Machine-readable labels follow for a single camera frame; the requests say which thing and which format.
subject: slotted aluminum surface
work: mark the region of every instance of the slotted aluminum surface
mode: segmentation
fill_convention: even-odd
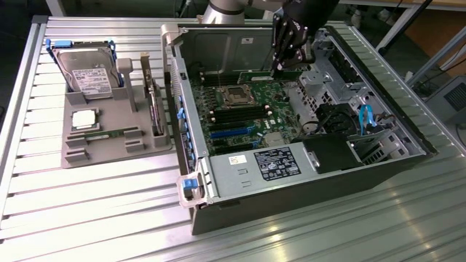
[[[159,28],[167,22],[195,20],[51,17],[47,24],[34,25],[34,51],[23,57],[30,66],[20,68],[0,136],[0,261],[465,261],[464,149],[365,47],[366,40],[341,22],[329,24],[441,151],[414,170],[369,191],[191,236],[190,214],[178,205],[174,184],[175,151],[59,168],[66,85],[44,38],[111,38],[118,57],[134,59],[135,85],[142,84],[139,53],[148,51],[163,85]]]

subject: blue cable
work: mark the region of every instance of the blue cable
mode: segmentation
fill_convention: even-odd
[[[367,111],[367,121],[366,125],[371,124],[373,127],[377,126],[373,116],[373,107],[371,105],[363,105],[359,110],[359,124],[361,124],[361,135],[365,135],[365,112]]]

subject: power supply label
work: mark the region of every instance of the power supply label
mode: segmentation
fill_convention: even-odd
[[[266,181],[301,174],[290,147],[257,152],[254,156]]]
[[[104,68],[74,70],[74,76],[83,94],[111,92],[107,71]]]

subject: circuit board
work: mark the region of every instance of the circuit board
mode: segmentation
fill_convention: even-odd
[[[301,127],[289,102],[287,86],[282,82],[259,81],[242,85],[205,87],[201,81],[191,81],[191,87],[211,156],[285,145],[298,136]],[[213,121],[214,110],[227,112],[261,106],[269,110],[265,118],[237,121],[242,118],[242,114],[238,114],[238,118],[223,123],[231,128],[217,130],[215,127],[221,124]],[[229,135],[217,138],[218,133]]]

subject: motherboard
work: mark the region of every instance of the motherboard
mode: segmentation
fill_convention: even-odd
[[[301,124],[287,95],[298,83],[290,76],[283,81],[269,81],[263,76],[247,81],[247,77],[242,75],[237,81],[191,80],[211,156],[286,145],[299,135]]]

